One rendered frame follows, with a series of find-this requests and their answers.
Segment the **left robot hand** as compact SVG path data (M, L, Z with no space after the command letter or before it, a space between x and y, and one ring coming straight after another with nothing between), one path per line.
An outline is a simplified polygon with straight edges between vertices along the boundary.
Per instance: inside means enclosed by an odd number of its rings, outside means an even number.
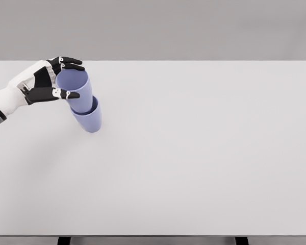
M17 100L16 105L78 99L80 95L77 92L58 88L56 77L64 70L85 71L82 64L81 60L64 56L37 61L8 83L8 87L16 92L12 96Z

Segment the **blue-purple plastic cup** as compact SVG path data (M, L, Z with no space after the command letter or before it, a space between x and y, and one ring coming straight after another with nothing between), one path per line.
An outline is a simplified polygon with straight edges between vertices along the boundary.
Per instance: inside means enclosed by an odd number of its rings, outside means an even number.
M92 107L91 110L86 113L78 113L71 107L70 110L76 121L80 126L89 133L97 132L102 125L101 108L98 99L92 96Z
M80 97L67 99L70 107L77 113L86 113L92 108L92 87L87 72L75 69L61 71L56 77L56 85L70 92L77 92Z

